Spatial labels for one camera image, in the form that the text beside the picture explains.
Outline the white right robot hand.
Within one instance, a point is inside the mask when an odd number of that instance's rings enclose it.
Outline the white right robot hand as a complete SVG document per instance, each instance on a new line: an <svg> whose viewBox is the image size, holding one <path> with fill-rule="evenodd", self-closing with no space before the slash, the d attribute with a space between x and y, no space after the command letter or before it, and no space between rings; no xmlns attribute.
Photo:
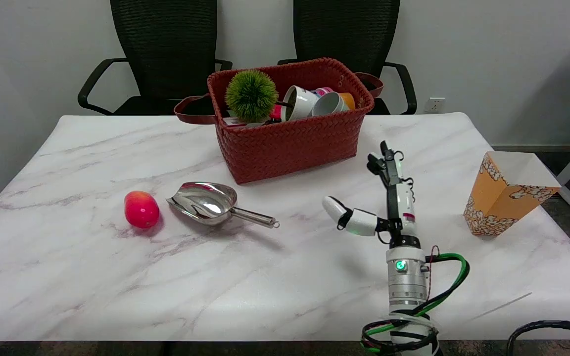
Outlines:
<svg viewBox="0 0 570 356"><path fill-rule="evenodd" d="M377 237L388 232L389 241L380 241L391 249L398 246L421 248L414 210L414 180L403 175L403 159L403 152L391 149L387 140L380 142L380 154L370 153L367 156L367 169L380 178L386 189L386 217L348 208L332 196L323 198L323 208L335 221L338 230L357 236Z"/></svg>

